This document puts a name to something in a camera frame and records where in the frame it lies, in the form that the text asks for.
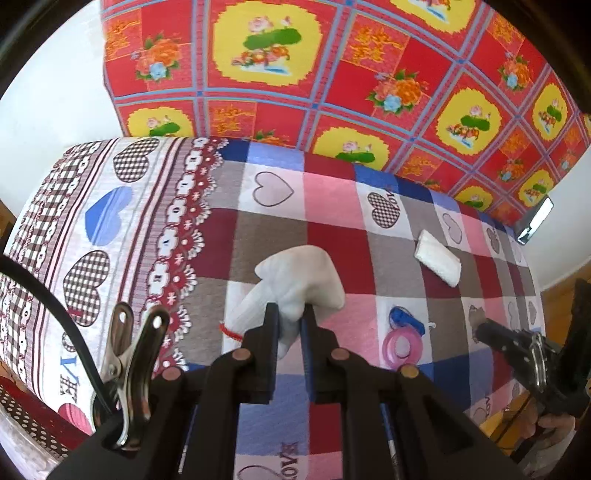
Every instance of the blue heart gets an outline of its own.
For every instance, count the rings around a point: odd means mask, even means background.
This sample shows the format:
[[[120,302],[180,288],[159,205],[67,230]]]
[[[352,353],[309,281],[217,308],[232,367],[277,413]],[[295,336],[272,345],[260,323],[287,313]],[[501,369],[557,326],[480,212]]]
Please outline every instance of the blue heart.
[[[119,212],[131,201],[130,187],[117,187],[90,207],[85,214],[86,236],[97,247],[109,245],[121,229]]]

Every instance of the quilt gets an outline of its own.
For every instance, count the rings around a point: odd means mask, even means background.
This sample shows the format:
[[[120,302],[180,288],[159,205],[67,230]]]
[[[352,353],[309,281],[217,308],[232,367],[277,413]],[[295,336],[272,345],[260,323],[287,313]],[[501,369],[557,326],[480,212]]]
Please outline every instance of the quilt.
[[[481,0],[102,0],[123,132],[363,164],[512,225],[590,142],[544,57]]]
[[[405,178],[276,145],[216,137],[78,145],[55,163],[15,228],[7,254],[65,305],[97,365],[122,300],[136,328],[153,304],[171,311],[155,374],[211,364],[233,308],[258,282],[257,263],[304,244],[325,249],[342,280],[345,308],[323,323],[340,345],[384,368],[416,364],[477,423],[522,387],[475,341],[475,312],[544,330],[511,228]],[[460,258],[457,287],[413,258],[423,229]],[[91,433],[92,388],[69,338],[28,292],[5,278],[0,292],[2,360]],[[417,325],[392,324],[394,307]],[[284,476],[341,478],[339,408],[308,401],[299,341],[277,374],[270,406],[241,407],[236,478],[282,475],[282,453],[297,458]]]

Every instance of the pink tape roll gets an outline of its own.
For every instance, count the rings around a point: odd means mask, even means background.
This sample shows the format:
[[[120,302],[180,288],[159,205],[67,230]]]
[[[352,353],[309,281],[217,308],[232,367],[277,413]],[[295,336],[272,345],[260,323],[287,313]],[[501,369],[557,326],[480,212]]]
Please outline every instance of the pink tape roll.
[[[386,364],[397,370],[402,365],[416,365],[423,355],[423,341],[418,332],[409,326],[392,330],[382,344],[382,356]]]

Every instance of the screw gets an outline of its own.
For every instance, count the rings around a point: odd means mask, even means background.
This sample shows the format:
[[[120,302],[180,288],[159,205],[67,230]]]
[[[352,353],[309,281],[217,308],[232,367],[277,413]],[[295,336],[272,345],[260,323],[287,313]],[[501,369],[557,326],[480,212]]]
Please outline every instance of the screw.
[[[403,365],[400,367],[400,373],[405,378],[417,378],[418,368],[414,365]]]
[[[248,348],[238,348],[232,352],[232,358],[243,362],[251,357],[251,351]]]
[[[162,378],[172,382],[181,376],[181,371],[177,367],[169,367],[162,372]]]
[[[349,358],[349,351],[344,348],[335,348],[331,353],[330,356],[339,362],[347,360]]]

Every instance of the white cloth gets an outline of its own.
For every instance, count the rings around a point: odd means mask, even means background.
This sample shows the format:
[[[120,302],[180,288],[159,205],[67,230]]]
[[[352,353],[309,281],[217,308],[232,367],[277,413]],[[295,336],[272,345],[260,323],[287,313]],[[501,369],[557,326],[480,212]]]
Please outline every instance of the white cloth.
[[[255,267],[261,281],[226,318],[225,327],[243,335],[262,325],[267,303],[277,303],[280,338],[277,355],[283,358],[299,334],[298,320],[304,305],[316,307],[320,322],[345,305],[345,290],[330,256],[314,245],[283,250]],[[224,336],[222,353],[240,347],[237,340]]]
[[[426,230],[418,237],[414,258],[435,272],[450,287],[456,287],[459,283],[462,272],[460,259]]]

